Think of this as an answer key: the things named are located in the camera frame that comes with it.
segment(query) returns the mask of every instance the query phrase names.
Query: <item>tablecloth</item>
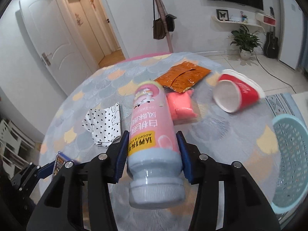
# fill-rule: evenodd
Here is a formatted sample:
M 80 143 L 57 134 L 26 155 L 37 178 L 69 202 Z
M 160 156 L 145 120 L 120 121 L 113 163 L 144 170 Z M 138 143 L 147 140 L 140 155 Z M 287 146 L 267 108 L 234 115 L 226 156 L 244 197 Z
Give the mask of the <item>tablecloth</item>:
M 75 89 L 56 113 L 41 146 L 40 165 L 53 161 L 58 151 L 79 162 L 90 161 L 105 152 L 106 149 L 96 146 L 91 133 L 82 127 L 87 111 L 90 108 L 104 109 L 119 102 L 122 132 L 129 130 L 133 93 L 138 84 L 156 79 L 183 61 L 190 61 L 212 71 L 194 86 L 193 99 L 202 119 L 195 123 L 177 125 L 175 131 L 181 130 L 188 143 L 195 144 L 201 153 L 208 154 L 217 162 L 242 162 L 271 201 L 279 175 L 280 152 L 272 128 L 270 108 L 265 100 L 261 100 L 234 114 L 221 110 L 213 101 L 212 89 L 224 68 L 215 60 L 192 53 L 126 61 L 96 71 Z M 50 180 L 48 177 L 40 182 L 41 193 Z M 191 186 L 184 179 L 186 200 L 180 206 L 139 210 L 130 207 L 128 203 L 130 180 L 124 170 L 119 183 L 109 185 L 119 230 L 188 230 L 198 185 Z M 222 193 L 223 184 L 220 184 L 218 227 L 222 227 L 223 221 Z

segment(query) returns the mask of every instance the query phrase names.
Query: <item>white cloth with black hearts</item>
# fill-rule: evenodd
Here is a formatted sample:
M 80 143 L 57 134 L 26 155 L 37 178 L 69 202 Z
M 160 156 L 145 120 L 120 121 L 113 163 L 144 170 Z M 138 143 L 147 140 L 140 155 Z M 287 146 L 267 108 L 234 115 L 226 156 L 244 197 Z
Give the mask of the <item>white cloth with black hearts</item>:
M 109 147 L 115 139 L 121 136 L 119 103 L 106 109 L 90 109 L 82 126 L 92 133 L 96 145 Z

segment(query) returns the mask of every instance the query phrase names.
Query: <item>power cord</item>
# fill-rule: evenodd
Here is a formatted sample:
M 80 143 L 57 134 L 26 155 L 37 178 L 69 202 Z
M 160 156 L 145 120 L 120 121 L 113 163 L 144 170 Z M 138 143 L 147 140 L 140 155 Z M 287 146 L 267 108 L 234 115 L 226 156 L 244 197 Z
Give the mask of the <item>power cord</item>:
M 283 82 L 283 83 L 289 85 L 289 86 L 293 89 L 294 93 L 296 93 L 295 90 L 294 90 L 294 88 L 293 88 L 290 84 L 288 84 L 288 83 L 284 82 L 283 80 L 279 79 L 278 77 L 276 77 L 276 76 L 270 74 L 270 73 L 262 66 L 262 64 L 259 62 L 256 52 L 254 52 L 254 54 L 256 55 L 256 59 L 257 59 L 258 63 L 261 65 L 261 67 L 262 67 L 269 75 L 271 75 L 272 77 L 275 77 L 275 78 L 278 79 L 279 81 L 281 81 L 281 82 Z

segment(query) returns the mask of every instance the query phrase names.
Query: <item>black bag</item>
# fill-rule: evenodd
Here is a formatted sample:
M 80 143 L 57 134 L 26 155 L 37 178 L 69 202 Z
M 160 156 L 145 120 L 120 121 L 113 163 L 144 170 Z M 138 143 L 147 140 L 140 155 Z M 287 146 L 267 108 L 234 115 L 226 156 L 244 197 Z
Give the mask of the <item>black bag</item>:
M 160 40 L 164 39 L 166 36 L 165 29 L 164 29 L 164 23 L 161 18 L 158 18 L 155 20 L 155 3 L 153 0 L 153 14 L 154 14 L 154 21 L 153 21 L 153 38 Z
M 174 25 L 174 19 L 176 19 L 177 17 L 172 15 L 172 14 L 167 14 L 167 10 L 165 8 L 165 5 L 163 4 L 163 1 L 161 0 L 161 5 L 164 8 L 165 11 L 165 15 L 166 15 L 166 23 L 167 23 L 167 28 L 169 32 L 173 32 L 175 25 Z

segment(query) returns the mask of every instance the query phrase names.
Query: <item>bottle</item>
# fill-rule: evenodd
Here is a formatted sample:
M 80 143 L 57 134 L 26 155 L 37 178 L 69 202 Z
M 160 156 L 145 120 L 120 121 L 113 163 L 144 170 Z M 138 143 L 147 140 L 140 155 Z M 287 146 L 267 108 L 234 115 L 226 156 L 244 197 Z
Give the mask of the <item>bottle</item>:
M 127 172 L 133 181 L 129 204 L 139 209 L 162 209 L 185 199 L 179 178 L 182 160 L 164 89 L 143 82 L 135 92 L 131 117 Z

